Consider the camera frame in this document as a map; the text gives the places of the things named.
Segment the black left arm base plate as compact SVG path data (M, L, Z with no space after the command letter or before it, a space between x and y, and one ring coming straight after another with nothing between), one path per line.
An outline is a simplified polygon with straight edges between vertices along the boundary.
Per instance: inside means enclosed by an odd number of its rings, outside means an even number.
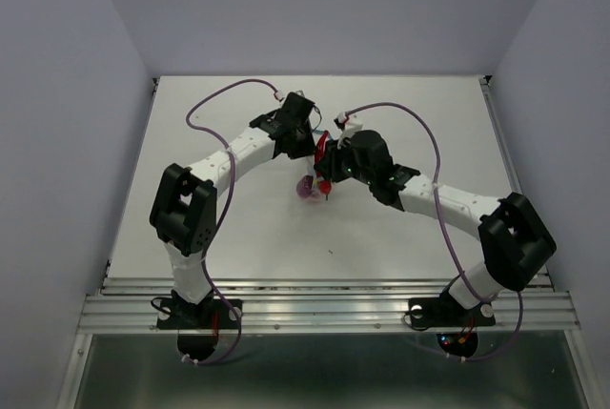
M234 312L214 297L207 297L199 304L173 297L154 297L151 306L157 313L156 328L161 331L238 329Z

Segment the red chili pepper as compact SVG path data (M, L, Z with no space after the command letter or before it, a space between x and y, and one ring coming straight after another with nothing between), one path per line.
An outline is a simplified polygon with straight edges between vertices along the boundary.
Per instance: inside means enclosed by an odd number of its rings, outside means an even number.
M332 181L328 178L329 158L326 154L326 144L330 139L330 133L324 131L316 142L314 155L314 183L324 200L329 199L330 192L333 188Z

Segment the purple red onion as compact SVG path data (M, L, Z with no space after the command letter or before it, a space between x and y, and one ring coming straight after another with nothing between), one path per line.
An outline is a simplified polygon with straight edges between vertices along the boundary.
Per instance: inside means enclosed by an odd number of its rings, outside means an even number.
M314 183L314 178L310 175L304 175L296 184L297 195L308 201L319 200L319 189Z

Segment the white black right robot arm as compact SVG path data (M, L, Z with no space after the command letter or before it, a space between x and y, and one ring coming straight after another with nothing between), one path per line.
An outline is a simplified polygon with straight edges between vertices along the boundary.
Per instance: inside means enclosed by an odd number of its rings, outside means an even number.
M526 196L494 198L440 186L420 171L396 164L375 131L326 142L315 169L331 183L357 180L381 204L434 218L441 229L454 227L480 243L483 260L470 269L459 267L457 279L438 301L441 317L450 323L462 322L475 306L503 290L523 290L557 250Z

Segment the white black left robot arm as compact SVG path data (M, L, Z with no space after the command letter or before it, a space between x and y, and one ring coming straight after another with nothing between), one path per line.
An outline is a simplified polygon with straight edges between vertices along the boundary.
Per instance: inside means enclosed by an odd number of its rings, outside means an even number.
M219 217L217 199L237 180L280 155L299 159L314 154L310 114L315 103L291 92L278 109L261 114L233 141L206 158L182 167L173 163L161 176L150 223L168 253L173 291L182 299L179 315L190 326L205 325L213 290L202 258L211 246Z

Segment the clear zip top bag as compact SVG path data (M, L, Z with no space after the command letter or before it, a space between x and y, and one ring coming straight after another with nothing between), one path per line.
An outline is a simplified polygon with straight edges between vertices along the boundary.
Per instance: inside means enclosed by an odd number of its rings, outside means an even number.
M333 189L332 182L325 179L315 168L325 154L325 145L334 138L328 130L313 130L315 138L315 153L305 158L307 173L297 182L295 190L299 198L310 201L327 201Z

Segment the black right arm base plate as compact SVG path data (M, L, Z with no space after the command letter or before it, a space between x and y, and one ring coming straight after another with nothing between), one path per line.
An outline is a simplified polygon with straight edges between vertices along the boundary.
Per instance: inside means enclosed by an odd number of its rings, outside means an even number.
M478 305L464 309L452 298L413 297L408 300L406 317L418 330L430 328L462 328L464 326L492 327L494 314L486 317Z

